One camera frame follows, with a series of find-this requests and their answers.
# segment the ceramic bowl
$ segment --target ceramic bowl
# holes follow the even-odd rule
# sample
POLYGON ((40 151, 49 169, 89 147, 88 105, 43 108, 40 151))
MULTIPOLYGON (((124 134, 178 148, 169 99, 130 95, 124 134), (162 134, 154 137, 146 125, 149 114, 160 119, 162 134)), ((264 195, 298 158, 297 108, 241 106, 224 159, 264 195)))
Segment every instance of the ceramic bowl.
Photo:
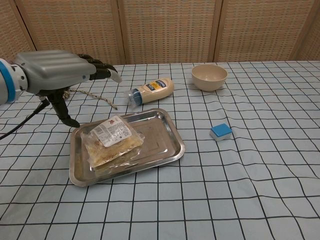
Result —
POLYGON ((192 68, 193 84, 205 92, 219 89, 227 76, 228 72, 221 66, 202 64, 192 68))

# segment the stainless steel tray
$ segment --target stainless steel tray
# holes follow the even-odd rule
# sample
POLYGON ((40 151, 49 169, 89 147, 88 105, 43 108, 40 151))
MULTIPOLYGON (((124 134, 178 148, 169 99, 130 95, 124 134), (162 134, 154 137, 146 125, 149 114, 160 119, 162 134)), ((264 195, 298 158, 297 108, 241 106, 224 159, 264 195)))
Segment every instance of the stainless steel tray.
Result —
POLYGON ((71 134, 69 177, 73 184, 84 187, 107 179, 124 176, 141 170, 178 160, 185 153, 182 141, 168 113, 160 108, 122 116, 130 125, 145 136, 139 154, 132 158, 133 165, 119 167, 106 173, 102 167, 90 168, 88 152, 82 144, 81 132, 89 132, 104 120, 81 125, 71 134))

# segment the blue sponge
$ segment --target blue sponge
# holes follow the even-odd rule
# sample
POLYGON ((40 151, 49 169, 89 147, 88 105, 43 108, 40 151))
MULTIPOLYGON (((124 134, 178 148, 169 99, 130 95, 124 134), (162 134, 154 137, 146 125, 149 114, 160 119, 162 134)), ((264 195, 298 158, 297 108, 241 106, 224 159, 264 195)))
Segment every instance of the blue sponge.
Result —
POLYGON ((231 136, 232 130, 227 124, 223 123, 217 126, 213 126, 210 129, 210 135, 217 142, 220 140, 228 139, 231 136))

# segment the food label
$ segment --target food label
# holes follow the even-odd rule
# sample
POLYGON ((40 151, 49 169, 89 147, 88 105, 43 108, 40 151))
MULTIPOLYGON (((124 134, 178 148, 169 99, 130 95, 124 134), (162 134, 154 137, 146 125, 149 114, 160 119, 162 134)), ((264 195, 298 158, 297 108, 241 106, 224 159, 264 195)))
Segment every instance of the food label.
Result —
POLYGON ((105 147, 110 147, 132 135, 127 125, 118 117, 113 116, 93 129, 105 147))
POLYGON ((167 85, 161 81, 161 80, 156 80, 156 81, 152 81, 149 84, 146 85, 151 91, 157 90, 157 89, 161 89, 161 88, 165 88, 167 85))

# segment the woven panel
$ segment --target woven panel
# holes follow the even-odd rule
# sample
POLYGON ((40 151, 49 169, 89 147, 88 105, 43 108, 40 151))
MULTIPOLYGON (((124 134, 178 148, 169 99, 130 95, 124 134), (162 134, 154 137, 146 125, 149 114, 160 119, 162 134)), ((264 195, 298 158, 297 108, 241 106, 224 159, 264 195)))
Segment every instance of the woven panel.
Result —
POLYGON ((288 60, 314 1, 224 2, 226 15, 215 53, 219 62, 288 60))
POLYGON ((304 40, 298 59, 320 60, 320 14, 316 16, 310 32, 304 40))
POLYGON ((110 0, 19 1, 38 49, 62 49, 120 63, 110 0))
POLYGON ((123 0, 128 62, 206 62, 215 2, 123 0))
POLYGON ((0 0, 0 58, 13 60, 19 52, 31 51, 23 29, 9 3, 0 0))

